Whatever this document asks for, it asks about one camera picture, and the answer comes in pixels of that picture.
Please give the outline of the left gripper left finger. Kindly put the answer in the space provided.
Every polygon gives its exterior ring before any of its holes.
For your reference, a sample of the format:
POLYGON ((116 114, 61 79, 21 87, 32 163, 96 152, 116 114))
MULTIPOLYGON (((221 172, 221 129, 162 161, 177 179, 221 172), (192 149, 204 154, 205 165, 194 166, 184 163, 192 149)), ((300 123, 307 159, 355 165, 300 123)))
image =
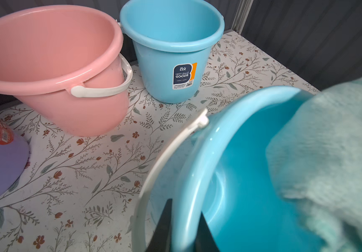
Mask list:
POLYGON ((172 199, 168 199, 145 252, 170 252, 172 199))

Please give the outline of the pink plastic bucket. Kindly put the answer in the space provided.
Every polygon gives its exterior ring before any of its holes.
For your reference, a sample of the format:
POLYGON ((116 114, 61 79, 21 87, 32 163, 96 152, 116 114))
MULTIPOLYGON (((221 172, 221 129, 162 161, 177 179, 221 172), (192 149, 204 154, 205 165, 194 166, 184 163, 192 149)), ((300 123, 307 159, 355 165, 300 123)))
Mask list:
POLYGON ((119 23, 97 9, 52 5, 9 14, 0 18, 0 94, 71 135, 105 134, 129 105, 133 71, 122 46, 119 23))

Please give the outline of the blue bucket with label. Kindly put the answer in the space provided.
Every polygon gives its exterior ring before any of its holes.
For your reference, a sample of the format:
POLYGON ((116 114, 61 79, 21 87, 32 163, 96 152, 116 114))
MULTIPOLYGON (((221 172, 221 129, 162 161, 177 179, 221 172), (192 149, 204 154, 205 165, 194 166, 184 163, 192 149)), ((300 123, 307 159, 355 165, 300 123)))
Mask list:
POLYGON ((223 16, 206 1, 128 1, 120 23, 133 41, 146 90, 167 104, 196 93, 225 30, 223 16))

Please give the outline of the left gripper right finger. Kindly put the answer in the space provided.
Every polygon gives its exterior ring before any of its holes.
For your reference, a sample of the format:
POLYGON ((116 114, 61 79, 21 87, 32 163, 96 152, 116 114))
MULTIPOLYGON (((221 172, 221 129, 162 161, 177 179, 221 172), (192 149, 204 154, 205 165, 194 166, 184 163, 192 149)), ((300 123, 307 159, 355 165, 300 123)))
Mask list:
POLYGON ((197 235, 194 242, 195 252, 220 252, 205 220, 204 214, 201 213, 197 235))

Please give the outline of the light green cloth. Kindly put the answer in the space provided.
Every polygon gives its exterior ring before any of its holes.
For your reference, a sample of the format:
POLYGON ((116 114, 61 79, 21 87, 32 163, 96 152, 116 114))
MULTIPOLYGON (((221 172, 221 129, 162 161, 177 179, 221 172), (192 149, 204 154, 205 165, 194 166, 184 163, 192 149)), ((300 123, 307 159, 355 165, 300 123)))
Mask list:
POLYGON ((267 147, 276 192, 323 252, 362 252, 362 77, 304 102, 267 147))

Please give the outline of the blue bucket white handle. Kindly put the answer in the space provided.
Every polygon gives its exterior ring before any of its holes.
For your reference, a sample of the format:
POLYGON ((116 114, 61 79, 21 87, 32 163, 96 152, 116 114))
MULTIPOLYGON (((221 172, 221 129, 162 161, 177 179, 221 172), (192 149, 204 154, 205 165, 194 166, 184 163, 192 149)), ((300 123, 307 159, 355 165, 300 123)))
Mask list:
POLYGON ((134 212, 132 249, 145 252, 168 199, 171 252, 194 252, 201 213, 220 252, 318 252, 319 237, 277 196, 265 155, 270 140, 312 95, 274 86, 219 113, 192 116, 158 155, 134 212))

